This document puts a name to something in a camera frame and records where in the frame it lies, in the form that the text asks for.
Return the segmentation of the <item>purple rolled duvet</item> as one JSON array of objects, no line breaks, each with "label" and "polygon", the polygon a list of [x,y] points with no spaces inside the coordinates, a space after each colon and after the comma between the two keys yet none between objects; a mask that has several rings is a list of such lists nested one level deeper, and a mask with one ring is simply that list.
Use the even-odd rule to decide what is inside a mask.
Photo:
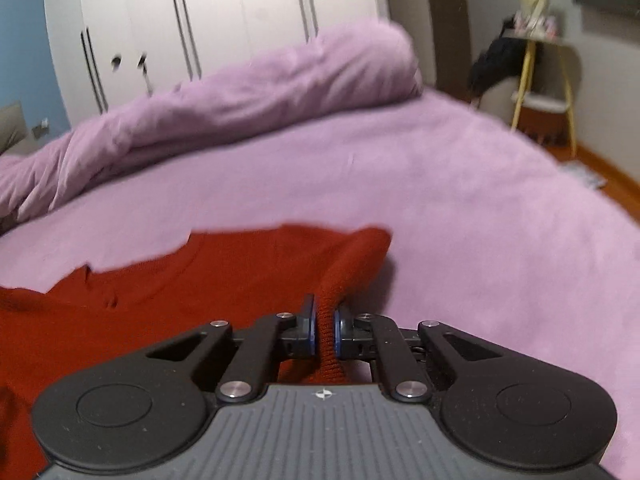
[{"label": "purple rolled duvet", "polygon": [[1,159],[1,229],[171,156],[230,144],[344,110],[418,96],[410,36],[388,21],[327,29],[175,89],[87,119],[40,150]]}]

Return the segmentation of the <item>red knitted sweater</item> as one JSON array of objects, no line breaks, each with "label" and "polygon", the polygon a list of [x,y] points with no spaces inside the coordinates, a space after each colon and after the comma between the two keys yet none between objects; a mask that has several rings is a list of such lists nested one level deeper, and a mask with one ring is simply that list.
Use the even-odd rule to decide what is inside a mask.
[{"label": "red knitted sweater", "polygon": [[58,379],[208,322],[236,328],[296,310],[307,295],[318,308],[320,358],[288,364],[284,382],[342,384],[333,315],[381,270],[390,233],[351,233],[286,224],[271,230],[194,233],[166,256],[98,273],[88,266],[48,292],[1,293],[1,474],[30,479],[46,461],[30,411]]}]

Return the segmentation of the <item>yellow metal side table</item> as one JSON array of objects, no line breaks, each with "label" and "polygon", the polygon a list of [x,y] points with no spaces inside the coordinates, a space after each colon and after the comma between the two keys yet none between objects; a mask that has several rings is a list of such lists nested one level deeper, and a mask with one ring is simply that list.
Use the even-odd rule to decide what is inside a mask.
[{"label": "yellow metal side table", "polygon": [[570,158],[578,152],[578,140],[574,111],[574,90],[567,52],[572,44],[563,36],[534,34],[524,30],[508,29],[503,38],[523,41],[525,54],[518,78],[518,90],[514,93],[514,110],[511,129],[521,127],[523,110],[562,115],[562,135]]}]

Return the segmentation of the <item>black clothing on chair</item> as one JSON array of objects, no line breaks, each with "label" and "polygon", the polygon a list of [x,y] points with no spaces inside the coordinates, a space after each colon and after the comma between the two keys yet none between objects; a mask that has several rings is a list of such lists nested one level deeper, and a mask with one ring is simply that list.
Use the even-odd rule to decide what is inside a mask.
[{"label": "black clothing on chair", "polygon": [[489,47],[480,52],[472,64],[466,86],[474,99],[500,84],[506,78],[516,77],[522,71],[526,53],[526,41],[506,36],[508,30],[514,29],[515,16],[502,22],[500,35],[491,41]]}]

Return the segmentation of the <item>white wardrobe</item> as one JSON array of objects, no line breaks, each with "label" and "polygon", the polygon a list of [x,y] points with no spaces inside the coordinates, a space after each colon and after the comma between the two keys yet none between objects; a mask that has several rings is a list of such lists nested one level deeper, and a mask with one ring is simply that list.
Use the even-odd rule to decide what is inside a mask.
[{"label": "white wardrobe", "polygon": [[58,88],[78,125],[323,29],[384,18],[386,0],[43,0]]}]

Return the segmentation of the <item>purple bed sheet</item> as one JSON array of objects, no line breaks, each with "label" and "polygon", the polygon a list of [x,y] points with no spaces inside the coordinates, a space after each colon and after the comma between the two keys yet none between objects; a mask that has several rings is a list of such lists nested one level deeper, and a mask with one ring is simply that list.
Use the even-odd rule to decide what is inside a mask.
[{"label": "purple bed sheet", "polygon": [[639,474],[639,228],[537,145],[436,91],[174,157],[1,239],[4,286],[167,254],[193,231],[385,226],[361,307],[431,318],[594,379],[618,409],[604,466]]}]

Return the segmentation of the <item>beige lamp on table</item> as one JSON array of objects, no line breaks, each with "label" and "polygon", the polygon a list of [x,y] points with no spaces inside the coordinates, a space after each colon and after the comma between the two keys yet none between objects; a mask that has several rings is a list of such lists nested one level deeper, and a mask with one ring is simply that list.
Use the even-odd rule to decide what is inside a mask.
[{"label": "beige lamp on table", "polygon": [[550,0],[518,0],[520,10],[514,15],[514,30],[534,38],[554,38],[558,22],[550,14]]}]

